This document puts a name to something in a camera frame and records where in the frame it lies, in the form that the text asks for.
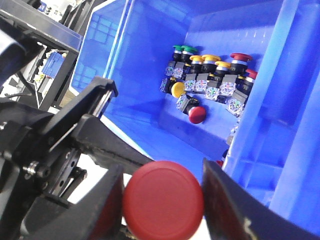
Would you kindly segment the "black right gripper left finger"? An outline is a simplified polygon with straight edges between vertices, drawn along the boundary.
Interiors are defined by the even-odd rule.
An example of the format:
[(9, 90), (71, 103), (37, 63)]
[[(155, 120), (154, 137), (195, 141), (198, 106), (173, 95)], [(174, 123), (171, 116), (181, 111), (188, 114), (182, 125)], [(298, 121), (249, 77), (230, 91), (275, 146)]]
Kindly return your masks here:
[(76, 204), (37, 197), (21, 224), (23, 240), (114, 240), (122, 221), (123, 167), (112, 165)]

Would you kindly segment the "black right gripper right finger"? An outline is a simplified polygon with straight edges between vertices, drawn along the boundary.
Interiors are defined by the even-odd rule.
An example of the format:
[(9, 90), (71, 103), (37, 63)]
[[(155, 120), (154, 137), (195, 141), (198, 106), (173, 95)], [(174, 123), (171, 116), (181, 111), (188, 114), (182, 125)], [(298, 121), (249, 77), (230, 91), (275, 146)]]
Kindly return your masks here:
[(203, 159), (204, 216), (212, 240), (318, 240), (319, 236), (274, 213)]

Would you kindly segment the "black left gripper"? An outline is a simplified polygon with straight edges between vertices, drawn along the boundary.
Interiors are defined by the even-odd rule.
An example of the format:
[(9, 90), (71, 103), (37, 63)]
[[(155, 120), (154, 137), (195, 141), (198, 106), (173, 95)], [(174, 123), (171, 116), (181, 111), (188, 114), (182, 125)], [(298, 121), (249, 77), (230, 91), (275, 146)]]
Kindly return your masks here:
[(0, 101), (0, 205), (27, 208), (45, 197), (60, 205), (80, 184), (82, 154), (102, 168), (122, 165), (132, 174), (151, 159), (101, 122), (116, 83), (96, 76), (58, 113), (19, 102)]

